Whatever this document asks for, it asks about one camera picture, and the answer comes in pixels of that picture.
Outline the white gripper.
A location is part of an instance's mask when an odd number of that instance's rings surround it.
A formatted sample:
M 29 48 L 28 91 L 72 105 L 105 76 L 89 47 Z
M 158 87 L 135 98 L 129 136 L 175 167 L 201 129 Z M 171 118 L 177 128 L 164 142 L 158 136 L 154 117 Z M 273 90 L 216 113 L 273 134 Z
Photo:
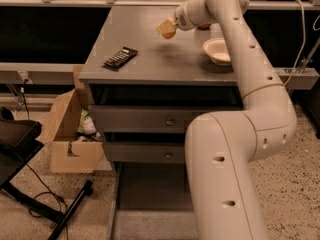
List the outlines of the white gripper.
M 184 3 L 175 9 L 174 21 L 176 24 L 173 22 L 172 19 L 167 18 L 156 27 L 157 32 L 160 35 L 175 34 L 176 25 L 179 29 L 183 31 L 188 31 L 194 28 L 194 25 L 189 18 L 187 3 Z

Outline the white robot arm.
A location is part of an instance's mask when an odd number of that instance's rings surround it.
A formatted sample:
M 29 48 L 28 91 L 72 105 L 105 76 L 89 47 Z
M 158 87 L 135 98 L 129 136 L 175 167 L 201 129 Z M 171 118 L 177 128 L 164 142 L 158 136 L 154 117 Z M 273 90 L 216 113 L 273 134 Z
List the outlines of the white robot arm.
M 159 34 L 218 23 L 243 102 L 209 112 L 186 132 L 185 163 L 198 240 L 268 240 L 248 164 L 283 150 L 297 117 L 287 90 L 243 18 L 241 0 L 189 0 Z

